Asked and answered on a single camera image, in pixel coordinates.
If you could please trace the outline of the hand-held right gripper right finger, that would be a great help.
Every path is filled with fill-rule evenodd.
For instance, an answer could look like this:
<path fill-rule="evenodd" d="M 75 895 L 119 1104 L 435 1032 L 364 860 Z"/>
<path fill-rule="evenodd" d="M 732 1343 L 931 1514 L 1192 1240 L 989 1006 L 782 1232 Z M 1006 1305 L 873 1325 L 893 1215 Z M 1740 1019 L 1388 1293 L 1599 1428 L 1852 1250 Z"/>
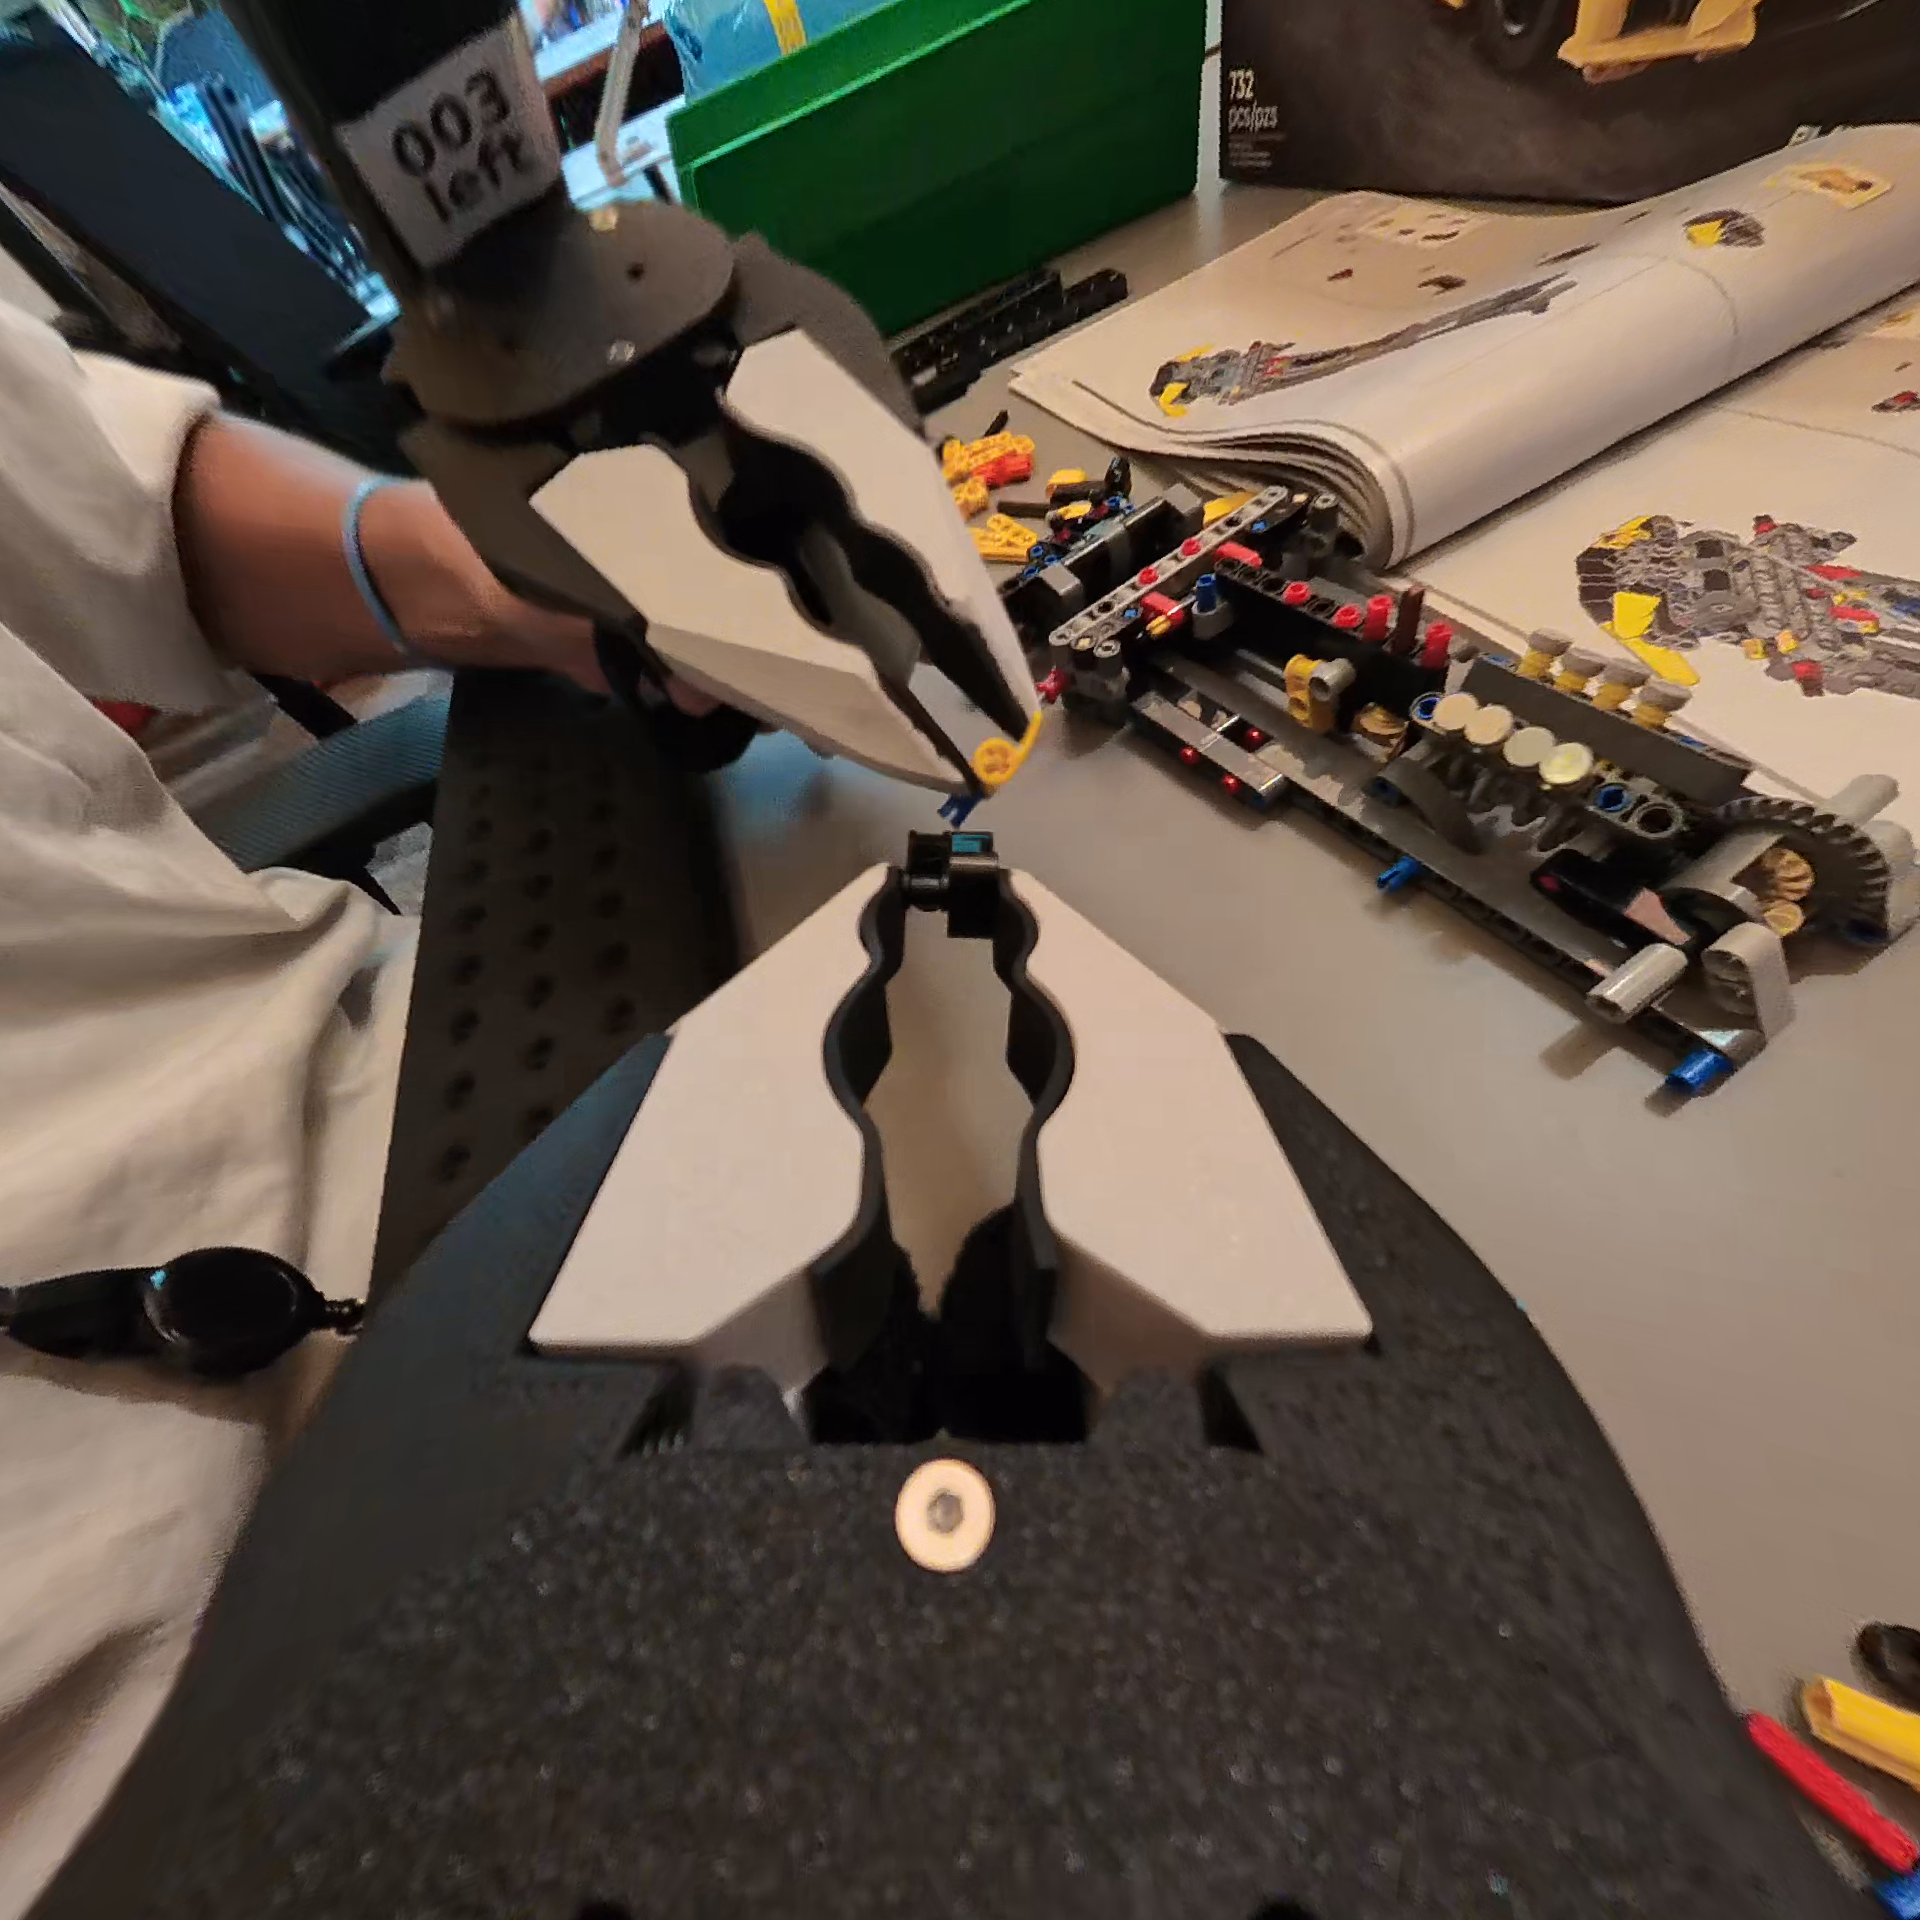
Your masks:
<path fill-rule="evenodd" d="M 1031 1102 L 1006 1224 L 1021 1360 L 1058 1351 L 1106 1397 L 1365 1344 L 1371 1310 L 1214 1015 L 1011 868 L 993 959 Z"/>

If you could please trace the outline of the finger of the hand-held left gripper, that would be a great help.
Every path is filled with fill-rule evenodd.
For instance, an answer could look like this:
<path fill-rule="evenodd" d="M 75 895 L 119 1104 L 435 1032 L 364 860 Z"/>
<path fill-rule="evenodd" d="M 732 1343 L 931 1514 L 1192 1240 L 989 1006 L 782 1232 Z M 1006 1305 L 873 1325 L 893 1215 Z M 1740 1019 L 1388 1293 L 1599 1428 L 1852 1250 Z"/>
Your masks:
<path fill-rule="evenodd" d="M 802 328 L 742 348 L 722 411 L 742 471 L 839 551 L 912 662 L 1024 737 L 1038 695 L 1021 642 L 918 428 Z"/>
<path fill-rule="evenodd" d="M 860 646 L 803 612 L 777 567 L 706 530 L 666 447 L 571 457 L 528 507 L 639 616 L 670 674 L 827 756 L 951 798 L 975 790 L 966 757 Z"/>

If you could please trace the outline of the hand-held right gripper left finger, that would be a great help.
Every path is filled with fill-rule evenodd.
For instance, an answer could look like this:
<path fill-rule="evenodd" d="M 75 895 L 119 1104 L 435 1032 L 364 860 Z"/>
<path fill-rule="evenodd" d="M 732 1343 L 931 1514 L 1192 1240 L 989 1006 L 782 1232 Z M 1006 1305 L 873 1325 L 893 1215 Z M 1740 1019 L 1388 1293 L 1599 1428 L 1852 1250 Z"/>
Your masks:
<path fill-rule="evenodd" d="M 813 1271 L 855 1227 L 860 1118 L 829 1088 L 829 1015 L 866 978 L 873 863 L 676 1021 L 543 1295 L 541 1357 L 756 1367 L 799 1401 L 829 1367 Z"/>

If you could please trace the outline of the black lego connector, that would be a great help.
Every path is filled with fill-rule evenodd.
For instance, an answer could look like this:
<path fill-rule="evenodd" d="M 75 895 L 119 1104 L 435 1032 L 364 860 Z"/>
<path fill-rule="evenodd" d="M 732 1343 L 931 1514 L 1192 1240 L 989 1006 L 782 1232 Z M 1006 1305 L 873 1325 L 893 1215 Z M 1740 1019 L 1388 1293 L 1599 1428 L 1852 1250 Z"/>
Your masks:
<path fill-rule="evenodd" d="M 896 880 L 909 909 L 945 918 L 958 941 L 989 941 L 1002 909 L 1002 863 L 988 829 L 912 829 Z"/>

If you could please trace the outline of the lego car chassis assembly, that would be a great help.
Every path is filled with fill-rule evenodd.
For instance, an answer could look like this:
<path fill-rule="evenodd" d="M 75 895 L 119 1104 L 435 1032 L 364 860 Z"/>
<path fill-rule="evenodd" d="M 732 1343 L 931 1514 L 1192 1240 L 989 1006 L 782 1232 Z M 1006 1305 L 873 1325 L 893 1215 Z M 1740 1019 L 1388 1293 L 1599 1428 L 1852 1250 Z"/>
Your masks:
<path fill-rule="evenodd" d="M 1720 540 L 1634 520 L 1580 556 L 1604 646 L 1517 652 L 1358 569 L 1335 501 L 1265 488 L 1201 527 L 1188 488 L 1135 507 L 1066 561 L 1006 569 L 1002 603 L 1046 659 L 1045 695 L 1135 732 L 1234 805 L 1295 805 L 1378 858 L 1375 889 L 1427 889 L 1596 1019 L 1670 1054 L 1702 1092 L 1795 1015 L 1795 949 L 1888 948 L 1916 926 L 1901 785 L 1862 772 L 1792 795 L 1696 732 L 1683 659 L 1629 637 L 1656 594 L 1717 583 Z"/>

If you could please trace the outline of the person's left forearm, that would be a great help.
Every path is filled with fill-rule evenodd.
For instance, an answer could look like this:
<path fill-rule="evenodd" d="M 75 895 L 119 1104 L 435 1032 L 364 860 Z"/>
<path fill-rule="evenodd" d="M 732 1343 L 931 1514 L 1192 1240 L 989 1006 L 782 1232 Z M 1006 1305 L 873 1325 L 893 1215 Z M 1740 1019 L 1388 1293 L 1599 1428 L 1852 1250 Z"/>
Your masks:
<path fill-rule="evenodd" d="M 255 674 L 541 670 L 609 689 L 591 624 L 501 583 L 423 480 L 208 414 L 184 447 L 172 517 L 201 633 Z"/>

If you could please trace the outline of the pile of yellow Lego parts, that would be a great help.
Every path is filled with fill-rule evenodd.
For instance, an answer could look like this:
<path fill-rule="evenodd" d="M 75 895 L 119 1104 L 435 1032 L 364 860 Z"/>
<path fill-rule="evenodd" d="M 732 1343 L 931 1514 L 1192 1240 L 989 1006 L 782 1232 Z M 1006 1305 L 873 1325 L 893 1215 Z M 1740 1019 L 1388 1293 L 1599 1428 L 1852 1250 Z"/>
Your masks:
<path fill-rule="evenodd" d="M 948 434 L 935 457 L 975 556 L 1005 569 L 1034 573 L 1062 564 L 1135 510 L 1125 454 L 1104 474 L 1056 470 L 1034 494 L 1021 493 L 1035 480 L 1035 444 L 1028 434 L 1006 428 L 973 441 Z"/>

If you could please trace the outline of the lego instruction booklet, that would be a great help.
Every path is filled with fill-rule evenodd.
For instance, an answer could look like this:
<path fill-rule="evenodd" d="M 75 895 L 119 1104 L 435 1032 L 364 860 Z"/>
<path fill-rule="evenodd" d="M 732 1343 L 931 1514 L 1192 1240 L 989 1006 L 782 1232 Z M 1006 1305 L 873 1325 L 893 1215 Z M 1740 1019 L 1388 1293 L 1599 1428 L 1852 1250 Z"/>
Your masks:
<path fill-rule="evenodd" d="M 1916 127 L 1599 212 L 1333 195 L 1035 351 L 1125 451 L 1280 471 L 1521 650 L 1640 664 L 1693 732 L 1916 825 Z"/>

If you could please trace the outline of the pile of lego pins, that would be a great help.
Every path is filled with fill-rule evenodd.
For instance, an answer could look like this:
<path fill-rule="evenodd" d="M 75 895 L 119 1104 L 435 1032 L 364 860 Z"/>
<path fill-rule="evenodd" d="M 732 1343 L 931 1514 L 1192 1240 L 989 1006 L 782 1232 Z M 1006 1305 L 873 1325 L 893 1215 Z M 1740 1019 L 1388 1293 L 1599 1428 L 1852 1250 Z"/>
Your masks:
<path fill-rule="evenodd" d="M 1916 1825 L 1879 1808 L 1833 1762 L 1916 1793 L 1916 1629 L 1866 1623 L 1853 1659 L 1872 1687 L 1812 1676 L 1798 1693 L 1800 1727 L 1757 1710 L 1743 1713 L 1743 1727 L 1805 1808 L 1858 1851 L 1876 1911 L 1916 1916 Z"/>

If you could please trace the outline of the white desk lamp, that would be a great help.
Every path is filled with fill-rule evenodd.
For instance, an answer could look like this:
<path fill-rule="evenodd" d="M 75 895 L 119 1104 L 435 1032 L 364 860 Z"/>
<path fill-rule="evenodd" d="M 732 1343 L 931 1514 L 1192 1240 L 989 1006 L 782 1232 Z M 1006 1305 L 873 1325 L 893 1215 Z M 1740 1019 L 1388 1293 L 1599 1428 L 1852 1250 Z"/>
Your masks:
<path fill-rule="evenodd" d="M 620 5 L 620 22 L 603 66 L 603 85 L 591 121 L 591 159 L 609 192 L 624 189 L 659 158 L 652 138 L 627 132 L 627 122 L 633 121 L 627 106 L 649 28 L 652 3 Z"/>

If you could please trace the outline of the green plastic bin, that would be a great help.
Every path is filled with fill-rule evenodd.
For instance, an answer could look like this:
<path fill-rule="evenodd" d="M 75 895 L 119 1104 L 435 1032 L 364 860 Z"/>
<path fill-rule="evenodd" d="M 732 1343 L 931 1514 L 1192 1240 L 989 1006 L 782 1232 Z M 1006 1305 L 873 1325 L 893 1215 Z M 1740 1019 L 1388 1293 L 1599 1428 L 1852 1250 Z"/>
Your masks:
<path fill-rule="evenodd" d="M 1185 199 L 1204 3 L 890 3 L 666 121 L 682 199 L 886 334 Z"/>

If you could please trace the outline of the black dimpled foam pad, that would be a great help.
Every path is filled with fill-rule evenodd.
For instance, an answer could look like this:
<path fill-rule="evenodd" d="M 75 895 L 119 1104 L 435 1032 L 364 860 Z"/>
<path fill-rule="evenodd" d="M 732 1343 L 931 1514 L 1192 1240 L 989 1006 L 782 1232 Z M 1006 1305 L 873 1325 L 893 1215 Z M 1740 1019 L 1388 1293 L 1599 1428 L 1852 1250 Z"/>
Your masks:
<path fill-rule="evenodd" d="M 742 962 L 700 776 L 553 674 L 451 686 L 373 1298 Z"/>

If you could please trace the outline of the black office chair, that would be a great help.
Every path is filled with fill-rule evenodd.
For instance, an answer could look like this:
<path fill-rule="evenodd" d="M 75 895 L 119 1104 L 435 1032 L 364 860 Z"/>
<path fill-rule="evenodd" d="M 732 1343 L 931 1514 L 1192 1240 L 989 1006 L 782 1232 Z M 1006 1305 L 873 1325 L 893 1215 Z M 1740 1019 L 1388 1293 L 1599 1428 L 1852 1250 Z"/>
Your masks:
<path fill-rule="evenodd" d="M 377 370 L 332 373 L 367 310 L 49 21 L 3 39 L 3 187 L 179 341 L 241 410 L 403 471 Z"/>

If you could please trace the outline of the black round clip-on device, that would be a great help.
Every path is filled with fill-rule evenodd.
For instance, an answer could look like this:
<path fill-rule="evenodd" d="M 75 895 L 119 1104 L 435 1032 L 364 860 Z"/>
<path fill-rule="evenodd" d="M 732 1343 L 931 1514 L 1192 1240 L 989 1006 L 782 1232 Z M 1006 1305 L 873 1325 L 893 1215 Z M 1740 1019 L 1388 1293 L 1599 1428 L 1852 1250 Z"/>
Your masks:
<path fill-rule="evenodd" d="M 184 1376 L 241 1380 L 311 1334 L 353 1335 L 361 1298 L 327 1298 L 300 1267 L 245 1244 L 85 1267 L 3 1288 L 3 1335 L 41 1357 L 155 1360 Z"/>

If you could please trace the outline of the person's white shirt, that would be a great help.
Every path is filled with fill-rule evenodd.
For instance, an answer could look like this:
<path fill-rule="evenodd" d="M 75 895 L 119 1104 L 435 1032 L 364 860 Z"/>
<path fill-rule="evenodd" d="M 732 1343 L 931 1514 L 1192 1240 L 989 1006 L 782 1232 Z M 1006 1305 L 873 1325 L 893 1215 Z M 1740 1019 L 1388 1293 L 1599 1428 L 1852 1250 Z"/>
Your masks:
<path fill-rule="evenodd" d="M 202 383 L 3 302 L 3 1281 L 245 1244 L 373 1277 L 415 929 L 242 873 L 102 710 L 248 689 L 175 540 Z M 332 1357 L 215 1386 L 3 1338 L 3 1915 L 23 1916 L 175 1687 L 274 1444 Z"/>

